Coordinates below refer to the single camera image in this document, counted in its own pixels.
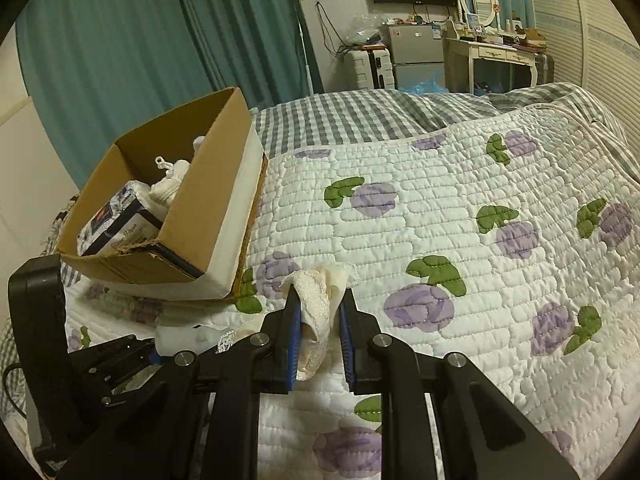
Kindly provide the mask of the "white cloth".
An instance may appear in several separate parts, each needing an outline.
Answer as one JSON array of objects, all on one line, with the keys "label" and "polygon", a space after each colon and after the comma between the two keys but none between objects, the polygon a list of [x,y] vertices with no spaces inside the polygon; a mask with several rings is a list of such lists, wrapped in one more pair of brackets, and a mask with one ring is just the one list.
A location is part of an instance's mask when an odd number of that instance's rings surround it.
[{"label": "white cloth", "polygon": [[155,331],[155,351],[159,356],[170,358],[183,351],[191,351],[198,356],[215,349],[217,353],[229,350],[242,338],[253,335],[254,330],[217,330],[212,326],[193,327],[158,326]]}]

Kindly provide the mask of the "cream lace cloth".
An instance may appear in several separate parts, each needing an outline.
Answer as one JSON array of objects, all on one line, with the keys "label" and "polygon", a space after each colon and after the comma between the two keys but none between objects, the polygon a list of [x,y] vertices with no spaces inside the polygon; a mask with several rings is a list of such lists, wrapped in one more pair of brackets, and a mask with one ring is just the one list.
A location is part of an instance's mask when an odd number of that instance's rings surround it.
[{"label": "cream lace cloth", "polygon": [[347,289],[358,284],[358,274],[348,263],[321,263],[311,269],[296,270],[284,279],[280,291],[295,290],[300,302],[300,341],[296,379],[314,377],[329,352],[337,332],[338,306]]}]

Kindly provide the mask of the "white soft items in box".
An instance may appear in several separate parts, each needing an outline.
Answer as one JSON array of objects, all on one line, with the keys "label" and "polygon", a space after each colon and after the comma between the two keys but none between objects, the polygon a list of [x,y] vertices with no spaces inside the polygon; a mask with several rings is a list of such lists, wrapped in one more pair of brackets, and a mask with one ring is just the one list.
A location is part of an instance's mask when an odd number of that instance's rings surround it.
[{"label": "white soft items in box", "polygon": [[162,156],[156,156],[154,162],[159,170],[165,171],[165,175],[150,187],[149,199],[168,210],[178,194],[191,163],[186,159],[168,162]]}]

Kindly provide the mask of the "brown cardboard box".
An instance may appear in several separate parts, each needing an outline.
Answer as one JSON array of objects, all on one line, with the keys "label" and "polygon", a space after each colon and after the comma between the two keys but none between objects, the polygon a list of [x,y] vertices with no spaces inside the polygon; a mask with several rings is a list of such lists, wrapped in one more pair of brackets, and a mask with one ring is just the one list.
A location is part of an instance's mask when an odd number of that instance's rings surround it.
[{"label": "brown cardboard box", "polygon": [[[113,255],[81,255],[80,230],[110,198],[130,180],[160,180],[157,157],[190,164],[160,232]],[[182,104],[114,142],[70,210],[55,250],[82,275],[130,296],[235,300],[267,166],[240,89]]]}]

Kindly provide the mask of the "patterned black white box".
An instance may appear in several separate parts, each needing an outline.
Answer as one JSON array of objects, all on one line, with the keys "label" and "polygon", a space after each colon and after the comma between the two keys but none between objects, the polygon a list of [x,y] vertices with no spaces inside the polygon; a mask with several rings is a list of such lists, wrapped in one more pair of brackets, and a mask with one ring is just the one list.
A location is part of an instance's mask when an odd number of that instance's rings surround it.
[{"label": "patterned black white box", "polygon": [[152,240],[160,232],[167,208],[150,199],[151,187],[128,181],[77,235],[80,256],[114,255],[119,249]]}]

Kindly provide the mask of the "large teal curtain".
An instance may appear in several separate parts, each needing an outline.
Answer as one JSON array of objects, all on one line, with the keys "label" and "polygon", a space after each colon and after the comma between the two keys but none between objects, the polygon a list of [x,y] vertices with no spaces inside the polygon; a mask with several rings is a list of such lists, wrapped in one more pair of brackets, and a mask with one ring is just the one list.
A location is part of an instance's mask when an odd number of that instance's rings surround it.
[{"label": "large teal curtain", "polygon": [[254,0],[30,0],[16,24],[24,81],[74,183],[121,134],[227,87],[262,99],[241,63]]}]

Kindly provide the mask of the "blue plastic bags pile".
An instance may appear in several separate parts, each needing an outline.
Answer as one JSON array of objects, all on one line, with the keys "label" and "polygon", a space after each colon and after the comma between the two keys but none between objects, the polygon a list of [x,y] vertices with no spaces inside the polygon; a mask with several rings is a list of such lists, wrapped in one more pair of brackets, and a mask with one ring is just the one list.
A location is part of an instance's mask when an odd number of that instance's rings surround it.
[{"label": "blue plastic bags pile", "polygon": [[416,96],[424,96],[427,93],[448,93],[445,74],[442,70],[436,70],[435,73],[402,74],[398,77],[397,84],[399,90]]}]

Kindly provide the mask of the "white flat mop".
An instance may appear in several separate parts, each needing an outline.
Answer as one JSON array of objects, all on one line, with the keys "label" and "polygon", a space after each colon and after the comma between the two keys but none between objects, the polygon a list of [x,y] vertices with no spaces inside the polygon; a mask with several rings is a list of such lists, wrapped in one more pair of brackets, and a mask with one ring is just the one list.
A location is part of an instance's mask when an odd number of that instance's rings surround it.
[{"label": "white flat mop", "polygon": [[310,66],[309,66],[309,60],[308,60],[308,54],[307,54],[307,49],[306,49],[306,42],[305,42],[303,26],[302,26],[302,24],[300,24],[300,21],[297,22],[297,27],[298,27],[298,34],[299,34],[300,44],[302,45],[302,50],[303,50],[303,59],[304,59],[304,66],[305,66],[305,73],[306,73],[308,96],[313,96],[314,95],[314,82],[312,81],[312,76],[311,76],[311,71],[310,71]]}]

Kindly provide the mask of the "dark suitcase by wardrobe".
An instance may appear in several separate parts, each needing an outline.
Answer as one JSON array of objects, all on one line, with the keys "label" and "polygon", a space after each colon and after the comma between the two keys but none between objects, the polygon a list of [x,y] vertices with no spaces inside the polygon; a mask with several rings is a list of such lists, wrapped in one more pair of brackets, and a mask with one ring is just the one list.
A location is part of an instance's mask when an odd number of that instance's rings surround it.
[{"label": "dark suitcase by wardrobe", "polygon": [[537,70],[537,86],[540,84],[550,84],[554,81],[554,58],[546,52],[535,54]]}]

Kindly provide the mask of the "white dressing table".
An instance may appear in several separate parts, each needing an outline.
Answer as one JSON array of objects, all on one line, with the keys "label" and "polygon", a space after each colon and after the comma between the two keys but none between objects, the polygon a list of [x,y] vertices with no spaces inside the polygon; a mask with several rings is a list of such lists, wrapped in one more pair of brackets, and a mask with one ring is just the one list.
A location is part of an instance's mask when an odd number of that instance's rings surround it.
[{"label": "white dressing table", "polygon": [[538,82],[536,55],[522,49],[503,44],[485,44],[484,42],[444,38],[444,70],[446,88],[449,92],[473,94],[475,90],[475,64],[490,63],[492,68],[508,66],[510,77],[515,67],[529,70],[529,87],[535,88]]}]

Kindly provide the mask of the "white hard suitcase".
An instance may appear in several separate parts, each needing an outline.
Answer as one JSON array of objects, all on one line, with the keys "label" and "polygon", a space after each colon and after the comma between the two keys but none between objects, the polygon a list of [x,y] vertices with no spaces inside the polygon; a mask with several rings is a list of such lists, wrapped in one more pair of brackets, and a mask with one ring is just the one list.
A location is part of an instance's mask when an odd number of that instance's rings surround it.
[{"label": "white hard suitcase", "polygon": [[384,46],[350,50],[343,65],[349,90],[396,88],[392,58]]}]

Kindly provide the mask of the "teal corner curtain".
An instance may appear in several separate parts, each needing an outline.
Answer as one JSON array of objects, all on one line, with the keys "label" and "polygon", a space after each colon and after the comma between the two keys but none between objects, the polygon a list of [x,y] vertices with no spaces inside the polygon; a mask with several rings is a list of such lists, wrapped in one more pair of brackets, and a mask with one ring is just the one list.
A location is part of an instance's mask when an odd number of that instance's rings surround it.
[{"label": "teal corner curtain", "polygon": [[323,91],[300,0],[179,0],[195,51],[215,89],[238,87],[251,107],[308,96],[297,22],[314,94]]}]

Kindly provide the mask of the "silver mini fridge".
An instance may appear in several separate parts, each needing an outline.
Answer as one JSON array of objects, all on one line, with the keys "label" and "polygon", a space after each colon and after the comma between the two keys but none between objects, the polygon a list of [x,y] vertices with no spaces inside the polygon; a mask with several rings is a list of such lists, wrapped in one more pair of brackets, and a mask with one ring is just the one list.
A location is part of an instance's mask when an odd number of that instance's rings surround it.
[{"label": "silver mini fridge", "polygon": [[439,25],[386,25],[385,44],[390,50],[398,88],[402,74],[444,70],[442,29]]}]

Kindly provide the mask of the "white louvered wardrobe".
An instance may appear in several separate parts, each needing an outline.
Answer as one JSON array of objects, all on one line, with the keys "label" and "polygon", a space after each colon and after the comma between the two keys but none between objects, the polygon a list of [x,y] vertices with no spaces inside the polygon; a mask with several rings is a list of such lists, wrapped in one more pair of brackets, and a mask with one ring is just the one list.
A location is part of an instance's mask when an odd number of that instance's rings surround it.
[{"label": "white louvered wardrobe", "polygon": [[554,79],[579,84],[623,124],[639,154],[639,45],[611,0],[533,0]]}]

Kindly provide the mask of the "clear plastic bag pile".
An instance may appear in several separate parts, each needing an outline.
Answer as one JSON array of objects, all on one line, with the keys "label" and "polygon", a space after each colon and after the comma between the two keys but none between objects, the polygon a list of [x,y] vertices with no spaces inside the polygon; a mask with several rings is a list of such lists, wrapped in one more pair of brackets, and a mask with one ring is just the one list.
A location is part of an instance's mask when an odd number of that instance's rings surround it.
[{"label": "clear plastic bag pile", "polygon": [[381,28],[385,18],[380,14],[361,14],[356,16],[347,27],[345,44],[349,47],[370,46],[382,41]]}]

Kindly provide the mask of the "white oval vanity mirror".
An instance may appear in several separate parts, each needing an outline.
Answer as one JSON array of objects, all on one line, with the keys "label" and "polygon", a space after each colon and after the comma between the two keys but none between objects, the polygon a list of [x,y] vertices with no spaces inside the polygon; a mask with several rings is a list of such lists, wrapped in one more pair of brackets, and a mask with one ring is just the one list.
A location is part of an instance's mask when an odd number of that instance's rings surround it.
[{"label": "white oval vanity mirror", "polygon": [[462,20],[470,29],[494,27],[499,18],[498,0],[458,0]]}]

